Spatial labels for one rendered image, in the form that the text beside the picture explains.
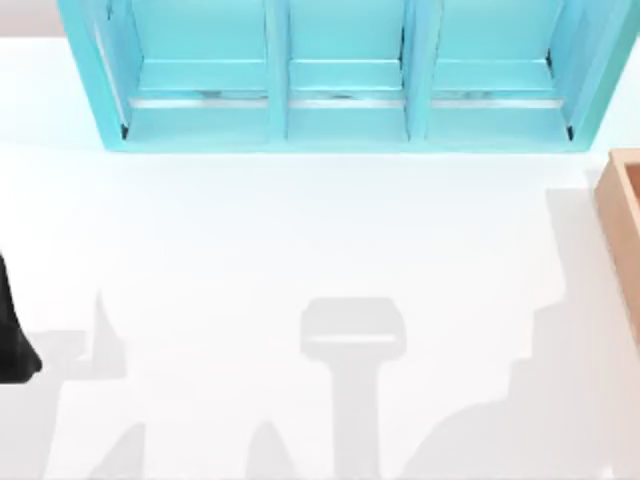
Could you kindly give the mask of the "light blue rack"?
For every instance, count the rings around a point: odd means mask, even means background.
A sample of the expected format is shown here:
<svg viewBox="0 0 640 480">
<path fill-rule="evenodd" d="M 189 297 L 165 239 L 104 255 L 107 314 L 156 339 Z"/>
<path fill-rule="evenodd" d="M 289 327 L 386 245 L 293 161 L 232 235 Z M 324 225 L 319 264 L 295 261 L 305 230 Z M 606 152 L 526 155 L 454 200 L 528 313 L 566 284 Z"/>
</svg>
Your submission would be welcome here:
<svg viewBox="0 0 640 480">
<path fill-rule="evenodd" d="M 582 152 L 640 0 L 56 0 L 105 149 Z"/>
</svg>

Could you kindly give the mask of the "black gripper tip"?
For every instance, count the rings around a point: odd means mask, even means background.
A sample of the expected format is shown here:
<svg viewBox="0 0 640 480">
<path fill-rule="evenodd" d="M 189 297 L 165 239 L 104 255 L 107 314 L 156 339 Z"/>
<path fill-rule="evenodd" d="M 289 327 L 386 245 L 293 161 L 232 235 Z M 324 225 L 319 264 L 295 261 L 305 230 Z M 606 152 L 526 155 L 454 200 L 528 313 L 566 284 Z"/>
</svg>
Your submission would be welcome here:
<svg viewBox="0 0 640 480">
<path fill-rule="evenodd" d="M 0 384 L 24 384 L 43 362 L 21 328 L 4 257 L 0 254 Z"/>
</svg>

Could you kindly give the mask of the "salmon-coloured shallow box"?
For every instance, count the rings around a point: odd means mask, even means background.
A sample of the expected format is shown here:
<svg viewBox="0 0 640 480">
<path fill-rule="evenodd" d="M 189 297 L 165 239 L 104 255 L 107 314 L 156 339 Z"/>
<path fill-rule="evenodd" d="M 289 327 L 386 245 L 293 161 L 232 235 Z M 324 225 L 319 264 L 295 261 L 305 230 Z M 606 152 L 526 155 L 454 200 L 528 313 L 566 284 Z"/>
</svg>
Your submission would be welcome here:
<svg viewBox="0 0 640 480">
<path fill-rule="evenodd" d="M 640 147 L 609 151 L 594 197 L 640 350 Z"/>
</svg>

